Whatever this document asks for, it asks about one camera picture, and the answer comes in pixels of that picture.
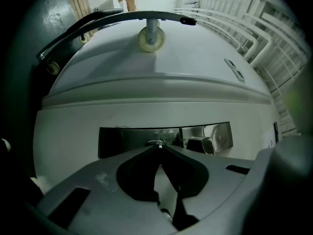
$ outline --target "reflective metal surface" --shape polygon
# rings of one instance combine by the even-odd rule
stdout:
[[[211,155],[233,146],[229,122],[182,128],[100,128],[98,157],[107,158],[156,143]]]

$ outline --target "white machine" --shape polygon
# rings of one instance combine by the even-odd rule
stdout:
[[[171,21],[165,14],[171,13],[155,20],[140,14],[99,30],[63,68],[42,100],[34,130],[35,169],[44,192],[99,160],[100,128],[229,122],[232,147],[215,156],[254,160],[260,150],[275,145],[278,113],[249,63],[210,30]],[[145,36],[149,27],[137,19],[145,18],[147,25],[156,27],[156,19],[159,23],[152,33],[157,32],[158,46],[152,50],[138,43],[141,30]],[[78,35],[92,24],[80,28]]]

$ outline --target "metal pole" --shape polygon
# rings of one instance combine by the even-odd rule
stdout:
[[[154,45],[157,42],[157,19],[147,19],[147,43]]]

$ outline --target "cardboard box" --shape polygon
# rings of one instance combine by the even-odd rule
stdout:
[[[136,3],[135,0],[125,0],[127,4],[128,11],[136,11]]]

